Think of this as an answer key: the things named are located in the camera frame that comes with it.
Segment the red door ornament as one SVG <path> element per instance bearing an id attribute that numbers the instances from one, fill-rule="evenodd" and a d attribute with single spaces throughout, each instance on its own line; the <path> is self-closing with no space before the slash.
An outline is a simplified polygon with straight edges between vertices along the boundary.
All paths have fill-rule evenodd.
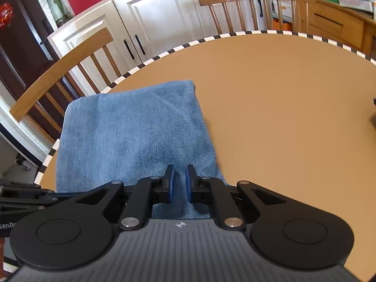
<path id="1" fill-rule="evenodd" d="M 10 3 L 3 3 L 0 5 L 0 29 L 7 28 L 13 18 L 13 7 Z"/>

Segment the white cabinet with shelves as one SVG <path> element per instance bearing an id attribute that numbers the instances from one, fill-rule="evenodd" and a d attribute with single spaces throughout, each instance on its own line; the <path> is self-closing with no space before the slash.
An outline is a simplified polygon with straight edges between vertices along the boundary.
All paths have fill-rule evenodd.
<path id="1" fill-rule="evenodd" d="M 72 18 L 57 27 L 45 0 L 38 0 L 52 27 L 52 34 L 47 36 L 47 40 L 58 58 L 102 28 L 107 28 L 114 39 L 107 47 L 121 76 L 156 55 L 189 41 L 227 32 L 272 29 L 272 20 L 282 8 L 274 0 L 102 0 L 75 15 L 68 0 L 62 1 Z M 105 53 L 98 50 L 95 56 L 109 80 L 115 82 L 119 77 Z M 107 88 L 90 58 L 83 60 L 81 65 L 99 91 Z M 70 74 L 84 95 L 96 94 L 77 67 Z M 67 79 L 63 78 L 61 83 L 73 100 L 79 97 Z M 60 90 L 52 87 L 50 93 L 65 110 L 69 102 Z M 10 115 L 10 108 L 16 101 L 1 82 L 1 124 L 17 140 L 20 152 L 34 165 L 41 165 L 55 141 L 48 141 L 26 118 L 17 122 Z M 38 103 L 62 127 L 63 115 L 52 103 L 46 97 L 42 97 Z M 37 110 L 32 109 L 29 113 L 55 140 L 59 137 L 60 133 Z"/>

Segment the dark brown door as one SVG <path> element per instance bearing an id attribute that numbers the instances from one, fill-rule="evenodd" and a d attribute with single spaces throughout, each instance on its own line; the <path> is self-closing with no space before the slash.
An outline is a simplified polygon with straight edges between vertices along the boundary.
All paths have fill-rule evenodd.
<path id="1" fill-rule="evenodd" d="M 59 58 L 47 36 L 52 27 L 38 0 L 1 0 L 13 8 L 1 28 L 1 82 L 18 99 Z"/>

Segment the left wooden chair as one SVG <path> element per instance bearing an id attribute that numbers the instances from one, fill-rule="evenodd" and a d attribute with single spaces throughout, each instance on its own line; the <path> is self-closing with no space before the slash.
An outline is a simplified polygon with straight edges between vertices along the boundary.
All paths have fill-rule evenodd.
<path id="1" fill-rule="evenodd" d="M 52 65 L 46 72 L 44 72 L 25 92 L 20 96 L 15 104 L 10 108 L 10 115 L 17 121 L 21 122 L 26 118 L 32 123 L 35 128 L 50 142 L 54 142 L 55 139 L 47 133 L 47 131 L 30 115 L 30 110 L 35 109 L 38 113 L 54 128 L 58 133 L 62 132 L 62 127 L 48 114 L 46 110 L 38 103 L 42 97 L 46 97 L 53 105 L 53 107 L 61 114 L 65 114 L 63 107 L 54 99 L 50 93 L 52 87 L 57 87 L 68 102 L 72 102 L 73 98 L 69 95 L 67 90 L 63 87 L 61 80 L 67 79 L 69 84 L 73 87 L 73 90 L 83 97 L 84 93 L 78 86 L 70 71 L 77 67 L 81 74 L 83 74 L 86 81 L 89 83 L 95 93 L 100 93 L 98 87 L 89 76 L 88 72 L 83 68 L 81 62 L 87 58 L 90 58 L 94 63 L 96 69 L 100 73 L 101 78 L 109 88 L 115 86 L 114 82 L 111 82 L 107 77 L 104 69 L 99 63 L 99 60 L 95 56 L 95 52 L 102 50 L 105 53 L 108 62 L 114 70 L 117 77 L 121 77 L 121 72 L 117 67 L 114 58 L 112 57 L 107 44 L 113 41 L 113 36 L 107 28 L 102 28 L 91 37 L 83 41 L 77 47 L 72 49 L 68 54 L 59 59 L 54 65 Z"/>

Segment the blue denim jeans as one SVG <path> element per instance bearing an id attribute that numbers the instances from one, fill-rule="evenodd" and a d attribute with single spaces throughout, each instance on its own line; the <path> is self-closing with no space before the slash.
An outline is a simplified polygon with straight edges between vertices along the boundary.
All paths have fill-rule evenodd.
<path id="1" fill-rule="evenodd" d="M 96 94 L 66 109 L 56 163 L 58 192 L 86 192 L 111 181 L 134 185 L 175 169 L 173 200 L 154 218 L 208 218 L 187 200 L 185 171 L 222 178 L 191 80 L 113 94 Z"/>

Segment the wooden sideboard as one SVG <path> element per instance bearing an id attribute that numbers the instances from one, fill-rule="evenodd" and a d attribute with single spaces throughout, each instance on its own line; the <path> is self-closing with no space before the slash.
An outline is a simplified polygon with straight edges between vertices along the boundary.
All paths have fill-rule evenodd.
<path id="1" fill-rule="evenodd" d="M 297 10 L 302 32 L 335 40 L 375 58 L 375 20 L 369 15 L 326 0 L 298 2 Z"/>

